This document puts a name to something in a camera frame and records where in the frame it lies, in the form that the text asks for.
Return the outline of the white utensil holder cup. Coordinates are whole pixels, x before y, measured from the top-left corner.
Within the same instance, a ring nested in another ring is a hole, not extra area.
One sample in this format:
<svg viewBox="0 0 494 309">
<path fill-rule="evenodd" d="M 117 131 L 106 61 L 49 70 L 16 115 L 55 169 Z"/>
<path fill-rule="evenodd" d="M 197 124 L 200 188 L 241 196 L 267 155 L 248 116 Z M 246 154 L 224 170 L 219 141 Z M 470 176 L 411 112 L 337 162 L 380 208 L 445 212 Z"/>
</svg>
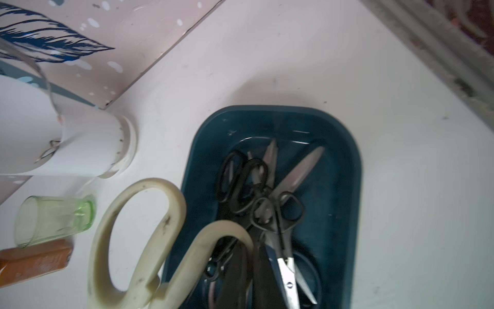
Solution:
<svg viewBox="0 0 494 309">
<path fill-rule="evenodd" d="M 36 160 L 60 140 L 55 154 Z M 1 77 L 1 174 L 110 178 L 137 148 L 128 118 Z"/>
</svg>

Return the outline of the black scissors wide handles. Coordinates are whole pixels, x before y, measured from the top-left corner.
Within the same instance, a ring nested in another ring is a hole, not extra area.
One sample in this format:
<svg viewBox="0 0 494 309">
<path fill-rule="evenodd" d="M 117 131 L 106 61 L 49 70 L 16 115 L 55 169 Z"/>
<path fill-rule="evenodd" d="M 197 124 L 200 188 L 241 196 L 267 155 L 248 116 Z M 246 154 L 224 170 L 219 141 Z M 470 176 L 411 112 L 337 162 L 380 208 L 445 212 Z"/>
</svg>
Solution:
<svg viewBox="0 0 494 309">
<path fill-rule="evenodd" d="M 237 239 L 231 236 L 221 238 L 216 243 L 212 256 L 209 258 L 206 269 L 203 272 L 203 276 L 207 281 L 216 281 L 225 273 L 236 244 Z"/>
</svg>

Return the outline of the small black scissors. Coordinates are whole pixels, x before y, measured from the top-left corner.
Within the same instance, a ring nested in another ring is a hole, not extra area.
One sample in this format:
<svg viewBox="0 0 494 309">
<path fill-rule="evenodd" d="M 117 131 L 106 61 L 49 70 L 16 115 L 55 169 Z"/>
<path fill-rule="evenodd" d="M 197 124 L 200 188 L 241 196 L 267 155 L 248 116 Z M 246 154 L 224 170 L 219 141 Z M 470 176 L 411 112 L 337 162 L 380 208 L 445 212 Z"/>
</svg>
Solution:
<svg viewBox="0 0 494 309">
<path fill-rule="evenodd" d="M 285 192 L 294 193 L 307 179 L 311 171 L 315 168 L 319 160 L 322 158 L 325 149 L 320 146 L 312 150 L 307 154 L 285 177 L 284 179 L 267 195 L 267 200 L 261 203 L 261 206 L 254 211 L 255 218 L 259 219 L 259 223 L 267 224 L 268 220 L 274 214 L 269 202 L 275 202 L 277 199 L 282 198 L 280 205 L 286 200 L 287 196 L 282 197 Z"/>
</svg>

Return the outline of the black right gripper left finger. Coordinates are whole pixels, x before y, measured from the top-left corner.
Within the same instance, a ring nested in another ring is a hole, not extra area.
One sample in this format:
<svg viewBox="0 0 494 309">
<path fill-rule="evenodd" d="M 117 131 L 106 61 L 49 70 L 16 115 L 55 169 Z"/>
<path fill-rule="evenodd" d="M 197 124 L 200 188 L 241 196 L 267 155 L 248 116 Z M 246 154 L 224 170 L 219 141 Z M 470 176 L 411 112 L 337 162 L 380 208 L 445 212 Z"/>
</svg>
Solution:
<svg viewBox="0 0 494 309">
<path fill-rule="evenodd" d="M 246 308 L 247 288 L 248 252 L 242 243 L 238 243 L 216 300 L 216 308 Z"/>
</svg>

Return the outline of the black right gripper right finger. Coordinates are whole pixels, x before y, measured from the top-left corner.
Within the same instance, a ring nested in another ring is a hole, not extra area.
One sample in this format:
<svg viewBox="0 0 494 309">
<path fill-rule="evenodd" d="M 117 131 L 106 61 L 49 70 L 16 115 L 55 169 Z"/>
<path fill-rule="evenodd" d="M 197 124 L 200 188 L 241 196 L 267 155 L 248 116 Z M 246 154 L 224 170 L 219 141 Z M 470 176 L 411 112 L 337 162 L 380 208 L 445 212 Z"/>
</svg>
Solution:
<svg viewBox="0 0 494 309">
<path fill-rule="evenodd" d="M 255 244 L 253 255 L 253 308 L 286 308 L 264 244 Z"/>
</svg>

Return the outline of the large black scissors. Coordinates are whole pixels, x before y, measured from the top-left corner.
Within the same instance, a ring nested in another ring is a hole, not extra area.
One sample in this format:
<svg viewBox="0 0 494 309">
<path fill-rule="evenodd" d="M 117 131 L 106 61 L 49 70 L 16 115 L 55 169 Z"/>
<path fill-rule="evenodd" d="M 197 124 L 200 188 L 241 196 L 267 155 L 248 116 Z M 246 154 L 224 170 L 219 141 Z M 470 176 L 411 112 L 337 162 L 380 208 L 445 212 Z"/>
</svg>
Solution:
<svg viewBox="0 0 494 309">
<path fill-rule="evenodd" d="M 243 215 L 254 200 L 274 189 L 278 145 L 275 139 L 268 144 L 263 158 L 251 153 L 232 150 L 219 169 L 215 190 L 221 207 L 234 215 Z"/>
</svg>

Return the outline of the green translucent cup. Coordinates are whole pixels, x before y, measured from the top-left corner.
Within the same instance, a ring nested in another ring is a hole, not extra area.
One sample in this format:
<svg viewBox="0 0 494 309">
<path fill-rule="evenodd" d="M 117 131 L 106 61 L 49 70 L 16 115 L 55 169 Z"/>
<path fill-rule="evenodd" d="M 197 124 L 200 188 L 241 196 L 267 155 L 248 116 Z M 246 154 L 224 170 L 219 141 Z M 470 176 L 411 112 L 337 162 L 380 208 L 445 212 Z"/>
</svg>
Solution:
<svg viewBox="0 0 494 309">
<path fill-rule="evenodd" d="M 30 196 L 15 218 L 15 244 L 25 248 L 82 233 L 93 225 L 95 215 L 96 203 L 89 196 Z"/>
</svg>

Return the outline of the cream kitchen shears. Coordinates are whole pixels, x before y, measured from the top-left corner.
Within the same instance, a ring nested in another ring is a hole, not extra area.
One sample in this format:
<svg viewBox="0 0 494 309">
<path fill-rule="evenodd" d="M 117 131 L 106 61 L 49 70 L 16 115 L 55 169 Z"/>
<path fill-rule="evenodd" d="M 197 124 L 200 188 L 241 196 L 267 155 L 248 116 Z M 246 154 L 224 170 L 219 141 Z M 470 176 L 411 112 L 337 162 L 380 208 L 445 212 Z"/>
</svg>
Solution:
<svg viewBox="0 0 494 309">
<path fill-rule="evenodd" d="M 158 189 L 168 198 L 169 209 L 149 238 L 126 291 L 118 290 L 109 273 L 109 242 L 114 223 L 135 194 Z M 247 281 L 252 280 L 254 244 L 245 228 L 230 220 L 219 220 L 202 228 L 194 238 L 170 282 L 162 284 L 158 271 L 164 264 L 185 223 L 184 195 L 170 181 L 139 180 L 123 190 L 101 219 L 91 247 L 87 281 L 89 308 L 180 308 L 205 270 L 218 240 L 232 236 L 246 249 Z"/>
</svg>

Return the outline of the brown spice jar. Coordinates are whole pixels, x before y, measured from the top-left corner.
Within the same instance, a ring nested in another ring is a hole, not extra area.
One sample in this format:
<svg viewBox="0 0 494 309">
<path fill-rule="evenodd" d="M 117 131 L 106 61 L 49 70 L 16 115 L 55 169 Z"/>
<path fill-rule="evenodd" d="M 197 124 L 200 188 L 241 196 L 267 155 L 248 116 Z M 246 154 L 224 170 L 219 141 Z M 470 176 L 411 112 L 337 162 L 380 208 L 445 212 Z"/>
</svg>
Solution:
<svg viewBox="0 0 494 309">
<path fill-rule="evenodd" d="M 65 269 L 72 252 L 65 239 L 1 250 L 1 288 Z"/>
</svg>

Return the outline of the teal plastic storage box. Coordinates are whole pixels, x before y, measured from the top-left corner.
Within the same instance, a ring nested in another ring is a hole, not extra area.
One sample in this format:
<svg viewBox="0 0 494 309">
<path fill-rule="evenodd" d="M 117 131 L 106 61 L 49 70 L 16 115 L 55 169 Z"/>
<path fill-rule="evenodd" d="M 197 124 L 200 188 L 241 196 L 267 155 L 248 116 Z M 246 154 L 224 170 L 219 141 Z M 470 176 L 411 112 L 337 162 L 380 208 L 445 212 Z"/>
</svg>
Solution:
<svg viewBox="0 0 494 309">
<path fill-rule="evenodd" d="M 199 231 L 217 218 L 215 181 L 233 149 L 264 154 L 279 147 L 276 179 L 281 181 L 306 155 L 322 146 L 314 170 L 296 190 L 306 216 L 294 231 L 294 248 L 318 270 L 320 308 L 351 306 L 361 192 L 361 158 L 350 132 L 334 117 L 312 108 L 230 106 L 202 123 L 190 148 L 182 193 L 187 217 L 169 254 L 162 281 L 171 279 Z"/>
</svg>

